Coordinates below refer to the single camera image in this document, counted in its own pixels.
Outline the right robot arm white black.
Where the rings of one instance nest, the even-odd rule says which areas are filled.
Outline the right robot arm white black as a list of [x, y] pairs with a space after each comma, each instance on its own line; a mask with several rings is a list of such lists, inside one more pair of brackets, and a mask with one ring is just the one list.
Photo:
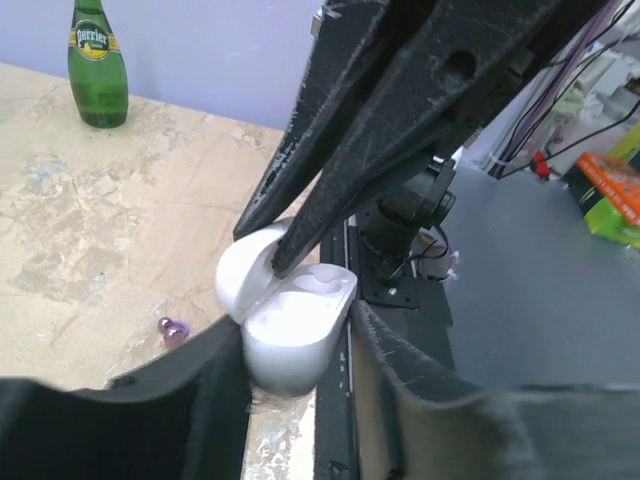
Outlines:
[[303, 205], [273, 257], [288, 274], [340, 221], [377, 203], [426, 224], [453, 153], [595, 15], [601, 1], [327, 1], [280, 145], [233, 235]]

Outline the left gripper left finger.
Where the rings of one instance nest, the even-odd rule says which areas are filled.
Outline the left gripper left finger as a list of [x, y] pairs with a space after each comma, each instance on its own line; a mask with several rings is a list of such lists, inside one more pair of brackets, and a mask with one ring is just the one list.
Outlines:
[[1, 476], [238, 479], [251, 400], [228, 316], [104, 390], [4, 378]]

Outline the purple earbud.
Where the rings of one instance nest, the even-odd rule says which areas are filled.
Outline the purple earbud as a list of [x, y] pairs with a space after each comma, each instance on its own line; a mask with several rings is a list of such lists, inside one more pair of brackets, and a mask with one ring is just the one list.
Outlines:
[[167, 316], [161, 317], [158, 320], [157, 328], [163, 337], [164, 345], [168, 349], [181, 346], [190, 334], [190, 329], [186, 323], [173, 320]]

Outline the white earbud charging case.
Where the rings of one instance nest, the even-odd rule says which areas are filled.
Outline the white earbud charging case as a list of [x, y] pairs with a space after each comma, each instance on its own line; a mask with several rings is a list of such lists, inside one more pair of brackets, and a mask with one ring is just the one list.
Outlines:
[[241, 327], [253, 383], [265, 392], [300, 397], [325, 372], [357, 290], [357, 276], [326, 263], [303, 263], [279, 279], [271, 261], [291, 218], [233, 242], [215, 280], [225, 312]]

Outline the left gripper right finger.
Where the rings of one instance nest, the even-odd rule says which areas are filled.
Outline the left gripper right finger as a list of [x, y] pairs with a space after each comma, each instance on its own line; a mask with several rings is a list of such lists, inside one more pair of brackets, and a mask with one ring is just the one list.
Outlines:
[[636, 479], [639, 389], [485, 389], [395, 334], [365, 302], [352, 318], [390, 388], [409, 479]]

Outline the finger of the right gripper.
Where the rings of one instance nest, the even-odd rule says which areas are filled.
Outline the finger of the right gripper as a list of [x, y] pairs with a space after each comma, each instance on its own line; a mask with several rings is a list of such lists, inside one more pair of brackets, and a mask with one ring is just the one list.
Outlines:
[[329, 1], [297, 104], [286, 133], [234, 235], [242, 238], [271, 224], [317, 182], [297, 217], [321, 237], [337, 222], [326, 214], [335, 187], [320, 176], [361, 108], [375, 59], [389, 45], [391, 1]]
[[[374, 61], [353, 123], [318, 173], [335, 187], [326, 214], [337, 223], [490, 123], [604, 7], [391, 2], [390, 43]], [[273, 256], [274, 273], [288, 275], [324, 235], [316, 237], [296, 216]]]

